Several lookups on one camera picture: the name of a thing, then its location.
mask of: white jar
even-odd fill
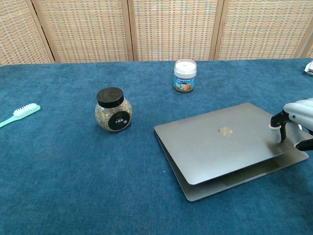
[[[190,92],[195,86],[197,64],[193,60],[181,59],[175,62],[174,88],[180,92]]]

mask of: silver laptop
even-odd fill
[[[293,147],[288,125],[286,140],[272,141],[271,117],[244,103],[155,126],[186,198],[195,201],[307,159]]]

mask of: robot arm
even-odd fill
[[[271,118],[269,127],[280,131],[278,142],[286,138],[286,124],[290,121],[305,127],[313,135],[313,98],[288,103],[283,111]],[[301,141],[295,147],[300,151],[313,150],[313,139]]]

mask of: small jar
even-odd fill
[[[180,92],[190,92],[195,86],[197,64],[193,60],[182,59],[175,62],[174,88]]]
[[[121,89],[105,88],[98,92],[97,101],[95,117],[105,130],[121,131],[131,123],[133,109],[130,102],[124,98]]]

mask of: black lid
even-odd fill
[[[98,104],[103,108],[113,108],[124,101],[123,91],[117,87],[108,87],[98,92]]]

